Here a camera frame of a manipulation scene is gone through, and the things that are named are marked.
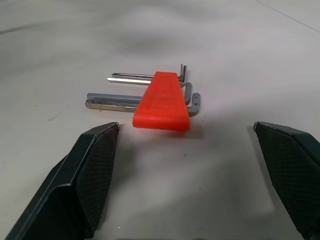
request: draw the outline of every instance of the red plastic holder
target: red plastic holder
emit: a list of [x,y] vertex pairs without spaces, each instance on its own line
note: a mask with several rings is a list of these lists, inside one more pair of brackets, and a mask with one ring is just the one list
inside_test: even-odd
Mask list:
[[132,125],[135,128],[185,132],[190,118],[178,75],[157,71],[138,105]]

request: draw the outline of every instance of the white table surface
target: white table surface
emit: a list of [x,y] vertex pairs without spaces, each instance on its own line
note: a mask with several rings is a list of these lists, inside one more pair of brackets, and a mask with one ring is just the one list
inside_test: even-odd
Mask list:
[[[119,122],[94,239],[301,240],[252,126],[320,139],[320,3],[259,1],[0,1],[0,239],[81,133]],[[113,72],[181,63],[202,96],[186,136],[85,108],[88,92],[143,95]]]

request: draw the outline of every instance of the orange plastic holder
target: orange plastic holder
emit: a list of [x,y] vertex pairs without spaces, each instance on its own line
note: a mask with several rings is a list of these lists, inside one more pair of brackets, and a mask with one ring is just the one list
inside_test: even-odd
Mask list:
[[185,132],[190,119],[178,75],[157,71],[138,105],[132,125],[135,128]]

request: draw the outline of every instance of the white floor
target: white floor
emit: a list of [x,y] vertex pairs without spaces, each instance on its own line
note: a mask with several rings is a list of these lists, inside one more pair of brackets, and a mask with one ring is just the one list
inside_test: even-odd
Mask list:
[[[255,121],[320,140],[320,2],[0,2],[0,239],[78,136],[121,132],[96,240],[301,240],[273,190]],[[185,137],[85,108],[88,92],[142,96],[113,72],[189,67],[202,109]]]

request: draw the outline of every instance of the red allen key holder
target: red allen key holder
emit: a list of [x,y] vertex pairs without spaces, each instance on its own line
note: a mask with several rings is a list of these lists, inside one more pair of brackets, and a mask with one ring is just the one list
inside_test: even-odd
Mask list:
[[[106,93],[88,93],[85,105],[87,108],[134,112],[132,125],[135,128],[161,129],[185,132],[190,128],[190,117],[200,110],[201,96],[192,95],[192,84],[186,83],[187,66],[181,65],[180,76],[175,72],[160,72],[155,75],[114,73],[120,76],[119,81],[145,79],[148,88],[143,97],[115,95]],[[181,87],[185,85],[185,94]]]

